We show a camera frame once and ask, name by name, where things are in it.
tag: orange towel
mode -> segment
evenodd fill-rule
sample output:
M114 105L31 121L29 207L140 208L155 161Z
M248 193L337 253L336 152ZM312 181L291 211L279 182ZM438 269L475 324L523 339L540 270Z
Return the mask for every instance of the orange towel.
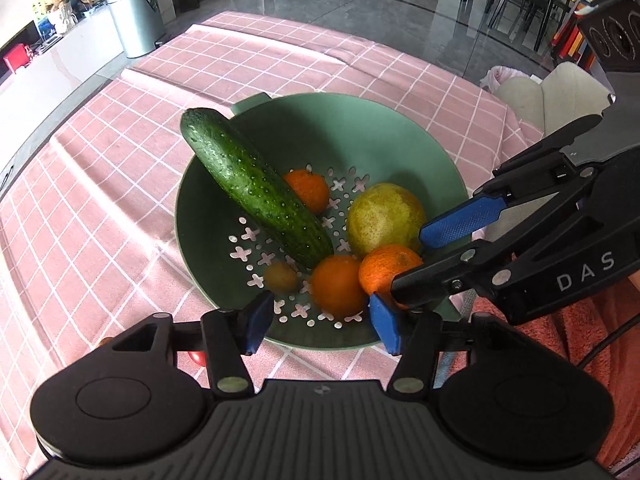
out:
M478 298L474 312L504 316L485 298ZM601 339L640 312L640 292L629 280L578 301L558 312L518 327L573 364ZM609 468L626 457L640 442L640 325L605 348L585 368L613 397L616 415L597 460ZM459 354L452 370L465 366Z

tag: silver trash can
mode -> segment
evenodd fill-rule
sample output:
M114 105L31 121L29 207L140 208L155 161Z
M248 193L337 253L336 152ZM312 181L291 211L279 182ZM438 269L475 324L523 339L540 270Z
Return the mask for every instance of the silver trash can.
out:
M140 57L164 35L158 0L107 0L120 43L127 57Z

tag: floor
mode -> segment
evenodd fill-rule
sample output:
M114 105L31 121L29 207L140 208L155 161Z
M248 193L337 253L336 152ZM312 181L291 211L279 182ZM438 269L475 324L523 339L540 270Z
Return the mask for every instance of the floor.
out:
M553 65L545 46L540 52L532 49L539 17L528 31L519 31L522 22L517 20L519 8L508 3L497 27L489 30L484 23L485 3L486 0L469 0L461 6L460 0L204 0L199 9L178 15L166 26L166 32L172 38L193 23L224 10L238 10L355 34L436 64L475 84L495 65L544 78ZM107 63L39 126L0 174L4 181L0 199L57 127L136 61L121 54Z

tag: beige sofa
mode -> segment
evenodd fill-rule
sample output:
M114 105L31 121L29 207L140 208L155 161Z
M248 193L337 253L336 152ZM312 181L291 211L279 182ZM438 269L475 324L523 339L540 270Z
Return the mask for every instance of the beige sofa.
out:
M609 106L609 89L574 63L558 65L542 83L528 77L505 81L495 96L507 103L519 119L542 130L545 136L571 121L599 114ZM550 197L506 209L498 221L487 226L485 238L493 241L522 222Z

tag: colander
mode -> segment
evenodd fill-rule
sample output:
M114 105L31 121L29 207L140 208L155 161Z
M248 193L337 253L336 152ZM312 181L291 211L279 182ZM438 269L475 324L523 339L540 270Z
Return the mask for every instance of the colander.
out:
M393 182L408 189L429 218L468 198L458 170L433 137L373 101L331 93L271 99L261 93L235 104L232 111L234 126L277 172L307 168L324 176L331 199L320 219L336 254L351 251L345 221L351 203L367 186ZM275 260L297 269L300 290L276 296L268 339L309 349L359 348L378 341L366 312L338 320L314 305L308 291L310 271L296 266L195 156L178 190L175 227L186 266L214 306L245 306L264 288L264 269ZM444 319L458 318L448 298L431 306Z

